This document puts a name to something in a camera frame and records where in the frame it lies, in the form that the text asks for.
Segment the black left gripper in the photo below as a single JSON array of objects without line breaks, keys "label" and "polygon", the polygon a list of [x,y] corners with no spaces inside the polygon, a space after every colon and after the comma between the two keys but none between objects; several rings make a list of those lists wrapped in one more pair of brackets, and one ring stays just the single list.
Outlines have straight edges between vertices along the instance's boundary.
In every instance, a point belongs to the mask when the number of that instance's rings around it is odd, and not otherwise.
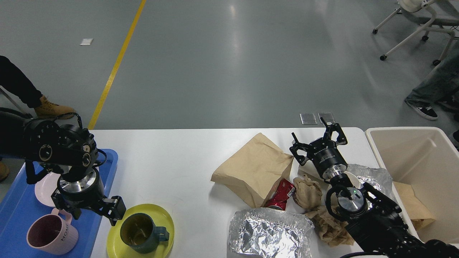
[{"label": "black left gripper", "polygon": [[115,226],[123,219],[126,206],[121,196],[106,198],[104,186],[96,168],[90,169],[89,174],[75,182],[68,182],[60,176],[56,189],[51,194],[54,207],[65,210],[74,219],[79,219],[82,209],[90,210],[99,216],[109,219],[110,225]]}]

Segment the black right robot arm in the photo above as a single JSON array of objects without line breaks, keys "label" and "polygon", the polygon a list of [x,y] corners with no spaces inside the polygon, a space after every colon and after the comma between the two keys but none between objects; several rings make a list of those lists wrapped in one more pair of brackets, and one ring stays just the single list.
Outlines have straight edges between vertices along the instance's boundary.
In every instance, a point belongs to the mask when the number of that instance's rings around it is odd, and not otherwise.
[{"label": "black right robot arm", "polygon": [[326,194],[326,209],[361,247],[346,257],[384,255],[389,258],[457,258],[458,248],[441,240],[422,242],[408,232],[400,217],[401,207],[369,183],[357,186],[346,175],[348,164],[338,150],[348,143],[338,123],[327,124],[323,137],[301,143],[293,133],[292,155],[303,166],[312,161],[321,179],[331,186]]}]

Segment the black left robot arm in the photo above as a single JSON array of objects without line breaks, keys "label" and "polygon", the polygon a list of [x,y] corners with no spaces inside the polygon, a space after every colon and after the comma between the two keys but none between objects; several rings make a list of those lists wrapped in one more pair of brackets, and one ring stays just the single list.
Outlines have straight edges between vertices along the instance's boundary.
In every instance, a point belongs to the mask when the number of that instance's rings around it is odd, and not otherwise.
[{"label": "black left robot arm", "polygon": [[107,197],[98,167],[108,159],[94,135],[82,126],[56,123],[56,119],[26,119],[1,110],[1,156],[25,161],[26,182],[38,183],[47,174],[59,175],[51,194],[55,208],[79,219],[82,209],[109,219],[115,226],[126,207],[121,196]]}]

